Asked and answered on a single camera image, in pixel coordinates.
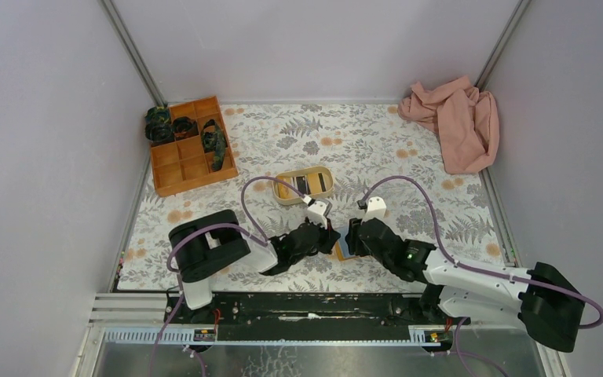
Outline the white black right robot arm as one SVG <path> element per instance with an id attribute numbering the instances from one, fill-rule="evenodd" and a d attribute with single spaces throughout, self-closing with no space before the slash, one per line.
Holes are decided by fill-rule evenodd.
<path id="1" fill-rule="evenodd" d="M 405 240 L 376 218 L 349 221 L 349 252 L 372 257 L 407 282 L 426 285 L 422 310 L 428 317 L 494 320 L 519 328 L 538 343 L 571 353 L 585 304 L 552 265 L 496 268 L 481 262 L 450 262 L 435 245 Z"/>

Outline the beige oval plastic tray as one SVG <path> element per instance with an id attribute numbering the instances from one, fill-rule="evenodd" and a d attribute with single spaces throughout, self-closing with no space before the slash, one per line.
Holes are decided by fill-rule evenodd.
<path id="1" fill-rule="evenodd" d="M 321 193 L 321 194 L 315 194 L 315 195 L 308 194 L 308 186 L 307 186 L 307 182 L 306 182 L 306 176 L 312 172 L 322 172 L 325 174 L 325 178 L 327 181 L 327 191 L 326 192 Z M 290 170 L 290 171 L 286 171 L 286 172 L 276 175 L 276 178 L 281 181 L 285 181 L 289 185 L 293 186 L 302 195 L 311 196 L 313 199 L 327 198 L 327 197 L 331 196 L 334 192 L 334 176 L 331 173 L 331 171 L 327 167 L 324 167 L 324 166 L 314 166 L 314 167 L 307 167 L 307 168 L 299 169 L 299 170 Z M 293 199 L 281 200 L 277 195 L 277 189 L 276 189 L 277 183 L 278 183 L 278 181 L 275 181 L 272 183 L 272 192 L 273 192 L 275 201 L 277 203 L 284 205 L 284 206 L 289 206 L 289 205 L 294 205 L 294 204 L 298 204 L 298 203 L 302 202 L 302 198 L 300 196 L 298 196 L 296 193 L 295 193 L 296 196 Z"/>

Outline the yellow leather card holder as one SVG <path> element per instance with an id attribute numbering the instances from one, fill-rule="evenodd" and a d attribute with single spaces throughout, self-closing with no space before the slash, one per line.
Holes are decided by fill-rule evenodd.
<path id="1" fill-rule="evenodd" d="M 340 262 L 345 262 L 356 258 L 356 256 L 349 251 L 348 244 L 345 240 L 349 233 L 349 227 L 343 226 L 339 228 L 337 232 L 339 233 L 339 239 L 333 248 L 333 254 L 335 255 L 335 257 Z"/>

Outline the orange card with black stripe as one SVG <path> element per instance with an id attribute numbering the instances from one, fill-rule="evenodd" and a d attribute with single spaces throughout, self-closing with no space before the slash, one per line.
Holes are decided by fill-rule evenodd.
<path id="1" fill-rule="evenodd" d="M 327 191 L 327 181 L 322 172 L 312 172 L 306 176 L 308 194 L 315 195 Z"/>

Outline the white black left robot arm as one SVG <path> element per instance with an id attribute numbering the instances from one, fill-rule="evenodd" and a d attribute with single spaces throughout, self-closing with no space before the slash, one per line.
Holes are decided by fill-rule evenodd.
<path id="1" fill-rule="evenodd" d="M 243 263 L 261 275 L 279 275 L 305 257 L 331 254 L 340 233 L 330 221 L 306 218 L 282 236 L 261 240 L 240 226 L 235 211 L 221 210 L 173 228 L 168 237 L 168 270 L 181 283 L 182 303 L 200 309 L 211 304 L 211 277 L 224 268 Z"/>

